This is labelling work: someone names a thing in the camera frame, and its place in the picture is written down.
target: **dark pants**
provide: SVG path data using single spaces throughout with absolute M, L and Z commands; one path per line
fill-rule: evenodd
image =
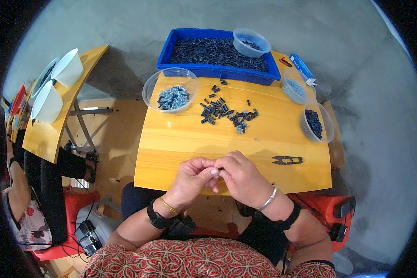
M 52 242 L 67 239 L 67 215 L 63 196 L 62 176 L 83 178 L 87 167 L 85 159 L 59 148 L 57 164 L 24 151 L 24 170 L 28 185 L 34 188 L 41 210 L 51 230 Z
M 122 191 L 123 219 L 147 207 L 153 199 L 164 194 L 165 191 L 135 187 L 132 182 L 127 184 Z M 237 241 L 254 248 L 274 265 L 278 264 L 289 244 L 284 232 L 274 228 L 266 217 L 253 217 L 252 222 Z

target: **person in floral top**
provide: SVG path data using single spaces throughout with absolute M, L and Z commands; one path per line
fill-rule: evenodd
M 221 177 L 230 195 L 260 211 L 262 219 L 254 218 L 237 240 L 161 238 L 162 224 L 188 208 L 204 186 L 218 192 L 216 182 Z M 132 208 L 124 205 L 129 198 L 137 200 L 129 202 L 134 204 Z M 216 161 L 194 158 L 182 162 L 167 192 L 127 185 L 122 211 L 124 222 L 91 257 L 81 278 L 335 277 L 331 241 L 321 223 L 267 181 L 239 151 Z M 294 252 L 282 274 L 275 265 L 287 241 Z

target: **red patterned blouse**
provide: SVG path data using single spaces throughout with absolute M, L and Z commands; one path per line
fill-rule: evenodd
M 285 275 L 263 255 L 231 239 L 154 240 L 136 251 L 122 245 L 100 248 L 85 277 L 335 277 L 329 262 L 305 262 Z

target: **gold bangle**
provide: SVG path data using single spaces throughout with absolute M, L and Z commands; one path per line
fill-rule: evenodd
M 164 203 L 164 205 L 166 205 L 167 206 L 167 208 L 169 208 L 172 212 L 174 212 L 174 213 L 178 213 L 179 211 L 177 211 L 175 208 L 172 208 L 169 204 L 167 204 L 165 201 L 164 201 L 164 199 L 162 198 L 162 196 L 161 196 L 161 201 L 162 201 L 162 203 Z

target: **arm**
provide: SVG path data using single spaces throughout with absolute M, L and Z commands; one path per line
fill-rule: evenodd
M 11 134 L 10 127 L 11 125 L 8 126 L 6 134 Z M 31 202 L 31 190 L 29 189 L 28 181 L 26 180 L 22 167 L 16 161 L 9 165 L 9 161 L 14 156 L 12 142 L 9 136 L 6 136 L 6 150 L 6 165 L 9 175 L 12 178 L 12 190 L 8 192 L 9 206 L 11 207 L 14 219 L 19 221 Z
M 213 167 L 214 164 L 215 161 L 205 158 L 194 158 L 182 162 L 173 185 L 163 196 L 164 201 L 177 211 L 183 211 L 193 202 L 204 186 L 211 187 L 215 191 L 219 170 Z M 161 199 L 156 199 L 153 203 L 153 210 L 164 218 L 177 215 L 162 203 Z M 122 222 L 107 240 L 107 245 L 120 244 L 134 251 L 145 243 L 157 239 L 162 231 L 150 223 L 147 208 L 144 208 Z
M 274 187 L 242 153 L 234 151 L 219 158 L 215 167 L 224 168 L 223 177 L 233 198 L 252 208 L 259 208 L 272 195 Z M 273 221 L 285 221 L 294 209 L 294 203 L 277 190 L 275 199 L 261 212 Z M 332 245 L 321 223 L 303 209 L 289 230 L 284 231 L 295 247 L 289 268 L 310 260 L 331 260 Z

